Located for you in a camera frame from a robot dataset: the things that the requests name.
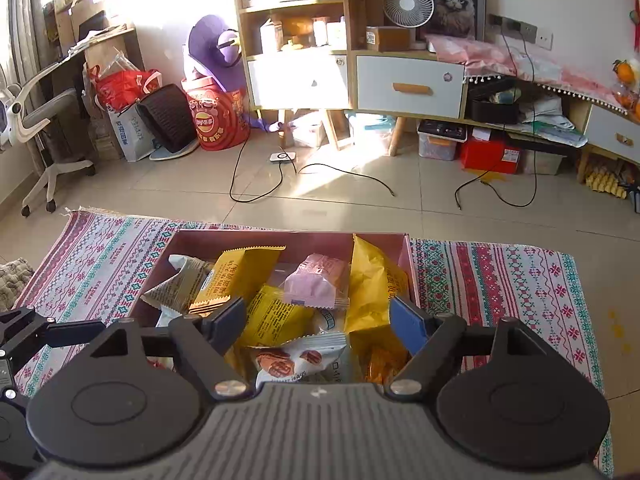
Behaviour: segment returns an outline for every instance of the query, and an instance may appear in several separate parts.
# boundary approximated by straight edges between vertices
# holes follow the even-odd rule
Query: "white drawer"
[[[586,131],[589,143],[640,162],[640,126],[593,105]]]
[[[426,59],[358,56],[358,109],[457,118],[465,68]],[[398,91],[427,86],[428,94]]]
[[[262,108],[350,107],[346,56],[280,52],[249,61],[249,75]]]

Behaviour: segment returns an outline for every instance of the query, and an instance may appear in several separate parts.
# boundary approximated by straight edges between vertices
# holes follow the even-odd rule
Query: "silver screw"
[[[215,390],[221,397],[238,397],[245,393],[246,384],[232,379],[216,384]]]
[[[400,379],[391,383],[391,391],[396,395],[415,395],[421,389],[422,385],[413,379]]]

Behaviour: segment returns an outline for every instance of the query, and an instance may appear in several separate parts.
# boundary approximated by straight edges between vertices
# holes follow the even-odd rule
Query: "chair seat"
[[[70,88],[69,90],[65,90],[62,94],[56,95],[51,101],[47,101],[29,115],[22,118],[22,125],[25,128],[31,128],[43,119],[52,119],[62,110],[73,106],[77,102],[76,89]]]

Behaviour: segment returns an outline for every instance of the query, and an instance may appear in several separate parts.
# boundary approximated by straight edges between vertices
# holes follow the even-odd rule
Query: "pink snack package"
[[[316,308],[347,308],[348,288],[346,262],[311,254],[284,281],[282,301]]]

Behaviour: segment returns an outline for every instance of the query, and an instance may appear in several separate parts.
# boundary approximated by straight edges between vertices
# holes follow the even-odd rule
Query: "patterned rug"
[[[59,322],[127,316],[173,233],[241,226],[72,211],[17,307],[33,305]],[[598,349],[571,256],[531,246],[412,240],[421,305],[469,323],[523,320],[604,392]],[[44,347],[16,377],[32,396],[80,348]],[[464,369],[484,364],[468,358]],[[596,466],[612,476],[610,434]]]

